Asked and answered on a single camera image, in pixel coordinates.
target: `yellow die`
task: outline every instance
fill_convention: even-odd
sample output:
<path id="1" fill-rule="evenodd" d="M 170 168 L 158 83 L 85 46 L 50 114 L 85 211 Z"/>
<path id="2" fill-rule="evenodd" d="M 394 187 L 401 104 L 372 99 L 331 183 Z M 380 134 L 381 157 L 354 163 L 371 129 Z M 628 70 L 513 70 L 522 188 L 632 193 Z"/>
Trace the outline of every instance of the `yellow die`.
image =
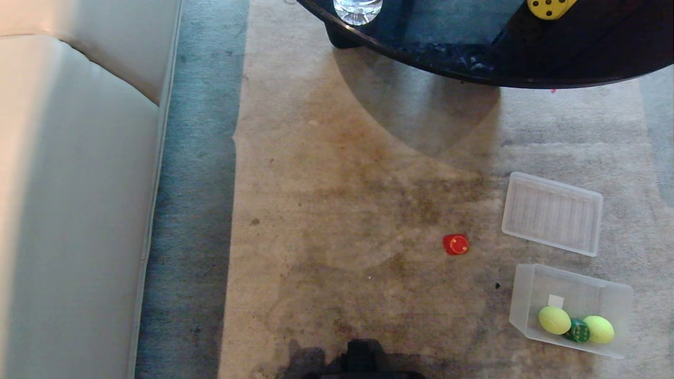
<path id="1" fill-rule="evenodd" d="M 556 20 L 564 16 L 576 0 L 526 0 L 529 10 L 542 20 Z"/>

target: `round coffee table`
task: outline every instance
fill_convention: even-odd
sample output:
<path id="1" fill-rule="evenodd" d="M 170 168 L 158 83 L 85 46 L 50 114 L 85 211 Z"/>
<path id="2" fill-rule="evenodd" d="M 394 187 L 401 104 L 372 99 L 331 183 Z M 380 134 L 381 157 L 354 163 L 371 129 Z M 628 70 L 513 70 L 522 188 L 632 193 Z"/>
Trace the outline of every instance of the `round coffee table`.
<path id="1" fill-rule="evenodd" d="M 522 0 L 384 0 L 363 26 L 342 21 L 333 0 L 297 1 L 325 22 L 335 47 L 365 46 L 494 86 L 596 86 L 674 61 L 672 0 L 578 0 L 552 21 L 534 16 Z"/>

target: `white label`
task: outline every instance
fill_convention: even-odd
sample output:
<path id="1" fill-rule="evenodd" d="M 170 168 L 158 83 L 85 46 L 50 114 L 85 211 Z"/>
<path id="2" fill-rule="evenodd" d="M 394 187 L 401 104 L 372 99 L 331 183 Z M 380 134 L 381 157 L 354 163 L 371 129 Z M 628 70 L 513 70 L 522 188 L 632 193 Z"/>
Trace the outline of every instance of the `white label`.
<path id="1" fill-rule="evenodd" d="M 564 308 L 564 298 L 561 296 L 548 296 L 548 305 L 557 308 Z"/>

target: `water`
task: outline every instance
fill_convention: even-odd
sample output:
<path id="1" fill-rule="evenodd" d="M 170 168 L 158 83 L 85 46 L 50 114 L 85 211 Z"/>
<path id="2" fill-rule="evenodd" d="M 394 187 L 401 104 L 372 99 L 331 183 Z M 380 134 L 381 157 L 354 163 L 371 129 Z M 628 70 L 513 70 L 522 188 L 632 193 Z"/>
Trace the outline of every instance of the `water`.
<path id="1" fill-rule="evenodd" d="M 365 25 L 377 17 L 384 0 L 334 0 L 337 15 L 347 24 Z"/>

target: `table leg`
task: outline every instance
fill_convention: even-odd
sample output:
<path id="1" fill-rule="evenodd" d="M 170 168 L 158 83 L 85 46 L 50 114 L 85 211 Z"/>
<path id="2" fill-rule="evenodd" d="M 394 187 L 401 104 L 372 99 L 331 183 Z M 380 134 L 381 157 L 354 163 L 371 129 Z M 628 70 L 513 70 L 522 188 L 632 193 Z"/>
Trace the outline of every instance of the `table leg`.
<path id="1" fill-rule="evenodd" d="M 345 36 L 336 26 L 326 24 L 326 32 L 328 32 L 328 38 L 330 39 L 332 46 L 337 49 L 351 49 L 353 47 L 361 46 L 359 43 L 354 42 Z"/>

